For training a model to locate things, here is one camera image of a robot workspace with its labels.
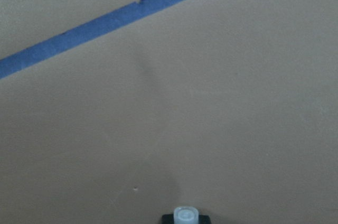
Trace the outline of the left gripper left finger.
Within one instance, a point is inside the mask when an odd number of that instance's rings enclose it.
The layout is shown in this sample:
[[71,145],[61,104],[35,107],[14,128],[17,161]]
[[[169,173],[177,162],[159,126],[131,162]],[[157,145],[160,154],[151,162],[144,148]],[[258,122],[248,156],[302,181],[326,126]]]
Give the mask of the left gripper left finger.
[[161,224],[174,224],[174,215],[172,213],[162,215]]

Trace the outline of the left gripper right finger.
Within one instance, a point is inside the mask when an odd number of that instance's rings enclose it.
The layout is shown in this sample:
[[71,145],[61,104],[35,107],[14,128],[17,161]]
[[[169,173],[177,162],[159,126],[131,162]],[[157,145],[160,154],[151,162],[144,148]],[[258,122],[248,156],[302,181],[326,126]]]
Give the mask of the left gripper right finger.
[[199,215],[198,224],[210,224],[210,217],[208,215]]

